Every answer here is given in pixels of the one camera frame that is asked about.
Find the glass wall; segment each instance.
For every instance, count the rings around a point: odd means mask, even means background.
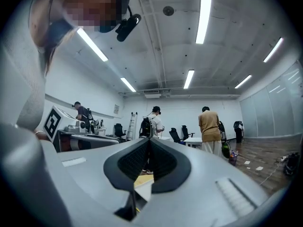
[[[303,132],[303,70],[296,62],[278,79],[240,102],[246,137]]]

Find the ladder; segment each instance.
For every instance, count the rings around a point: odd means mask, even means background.
[[[137,116],[138,113],[133,113],[131,115],[131,120],[129,122],[129,127],[126,135],[126,140],[134,140],[136,134],[136,125],[137,125]]]

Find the tan shirt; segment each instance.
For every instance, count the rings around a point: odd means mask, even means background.
[[[203,142],[221,140],[219,123],[219,117],[216,112],[206,110],[199,115],[199,126],[202,132]]]

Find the white t-shirt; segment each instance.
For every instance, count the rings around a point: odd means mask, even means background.
[[[152,137],[158,138],[159,136],[158,136],[157,130],[163,129],[161,118],[154,114],[149,115],[148,118],[151,122]]]

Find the chair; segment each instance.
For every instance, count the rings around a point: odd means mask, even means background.
[[[121,137],[126,135],[126,133],[125,133],[126,131],[124,131],[124,133],[123,133],[122,125],[120,123],[116,123],[116,125],[114,125],[114,128],[115,128],[115,135],[118,138],[122,139]]]
[[[185,142],[181,141],[181,139],[179,138],[176,128],[171,128],[171,131],[169,132],[169,134],[175,143],[185,145]]]
[[[182,132],[183,132],[183,140],[186,140],[189,138],[189,135],[188,135],[188,131],[187,131],[187,128],[186,128],[186,125],[182,125]]]

